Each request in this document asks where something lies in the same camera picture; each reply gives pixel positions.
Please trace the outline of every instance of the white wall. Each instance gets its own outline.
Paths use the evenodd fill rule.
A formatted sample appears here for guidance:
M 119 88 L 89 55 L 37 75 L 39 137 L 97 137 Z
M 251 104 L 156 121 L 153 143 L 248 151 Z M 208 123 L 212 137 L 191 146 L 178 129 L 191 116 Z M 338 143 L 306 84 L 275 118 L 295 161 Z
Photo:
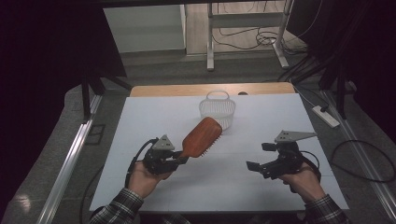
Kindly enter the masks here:
M 184 49 L 184 6 L 104 9 L 119 53 Z

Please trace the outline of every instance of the white table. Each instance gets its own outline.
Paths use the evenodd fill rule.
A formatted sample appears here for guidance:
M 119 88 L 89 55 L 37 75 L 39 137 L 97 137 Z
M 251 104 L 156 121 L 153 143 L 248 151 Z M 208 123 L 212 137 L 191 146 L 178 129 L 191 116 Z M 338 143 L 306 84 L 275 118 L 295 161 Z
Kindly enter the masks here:
M 110 148 L 90 209 L 109 204 L 124 184 L 137 150 L 149 139 L 167 134 L 176 150 L 201 120 L 198 104 L 205 96 L 129 97 Z M 150 213 L 216 213 L 301 211 L 304 203 L 280 180 L 251 172 L 246 161 L 273 161 L 261 143 L 274 143 L 282 131 L 314 132 L 296 93 L 231 96 L 236 102 L 233 125 L 200 158 L 190 158 L 157 186 L 139 210 Z M 336 203 L 347 209 L 332 169 L 316 137 L 297 142 L 320 161 L 321 184 Z

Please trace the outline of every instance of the white plug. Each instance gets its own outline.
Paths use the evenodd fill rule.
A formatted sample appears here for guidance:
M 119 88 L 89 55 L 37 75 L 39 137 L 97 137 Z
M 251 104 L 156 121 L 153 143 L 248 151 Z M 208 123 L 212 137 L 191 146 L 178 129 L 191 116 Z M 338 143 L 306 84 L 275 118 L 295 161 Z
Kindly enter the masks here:
M 321 109 L 320 105 L 317 105 L 314 108 L 312 108 L 315 114 L 317 114 L 321 119 L 323 119 L 327 124 L 329 124 L 330 127 L 335 128 L 338 125 L 340 125 L 340 123 L 335 118 L 333 118 L 329 113 L 327 113 L 326 111 L 321 112 L 320 109 Z

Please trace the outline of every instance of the clear plastic basket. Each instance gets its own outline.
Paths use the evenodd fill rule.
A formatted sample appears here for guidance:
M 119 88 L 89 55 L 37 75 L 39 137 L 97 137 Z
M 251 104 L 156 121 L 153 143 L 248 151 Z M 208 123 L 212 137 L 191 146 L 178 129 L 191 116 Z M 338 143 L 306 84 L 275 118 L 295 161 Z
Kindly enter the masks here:
M 209 99 L 209 95 L 214 92 L 223 92 L 227 95 L 226 99 Z M 235 102 L 230 99 L 230 95 L 224 90 L 210 91 L 206 99 L 199 104 L 201 118 L 210 117 L 217 121 L 222 130 L 228 129 L 233 123 L 233 113 L 235 111 Z

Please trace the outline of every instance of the dark curtain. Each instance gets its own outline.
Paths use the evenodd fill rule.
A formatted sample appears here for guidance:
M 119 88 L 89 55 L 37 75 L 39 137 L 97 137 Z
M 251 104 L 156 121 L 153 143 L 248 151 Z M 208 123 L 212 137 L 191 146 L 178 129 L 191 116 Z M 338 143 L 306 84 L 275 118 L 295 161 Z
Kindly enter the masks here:
M 98 71 L 125 76 L 101 7 L 0 1 L 1 217 L 57 123 L 65 93 Z
M 325 38 L 321 47 L 315 50 L 315 56 L 324 61 L 334 54 L 364 1 L 369 2 L 370 7 L 341 54 L 340 64 L 345 68 L 346 80 L 357 87 L 355 101 L 396 143 L 396 2 L 335 0 Z

